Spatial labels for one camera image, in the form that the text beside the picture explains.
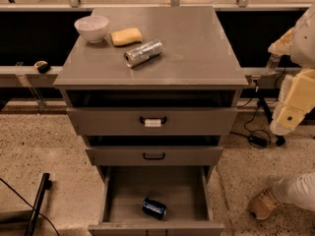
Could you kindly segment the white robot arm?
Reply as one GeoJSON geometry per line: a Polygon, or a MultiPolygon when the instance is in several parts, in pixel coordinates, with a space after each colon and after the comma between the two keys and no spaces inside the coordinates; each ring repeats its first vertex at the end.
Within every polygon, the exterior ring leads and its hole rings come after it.
{"type": "Polygon", "coordinates": [[[301,67],[295,76],[283,79],[279,103],[272,116],[270,130],[284,136],[292,132],[315,107],[315,5],[312,4],[295,26],[272,43],[268,51],[301,67]]]}

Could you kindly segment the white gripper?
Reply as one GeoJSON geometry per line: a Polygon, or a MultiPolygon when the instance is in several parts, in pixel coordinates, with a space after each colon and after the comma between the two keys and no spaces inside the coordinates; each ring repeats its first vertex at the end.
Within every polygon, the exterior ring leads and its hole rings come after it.
{"type": "MultiPolygon", "coordinates": [[[[268,51],[278,56],[290,55],[292,33],[293,29],[289,29],[269,46],[268,51]]],[[[315,70],[304,69],[295,77],[286,75],[282,82],[279,102],[272,116],[270,130],[278,136],[289,134],[314,107],[315,70]]]]}

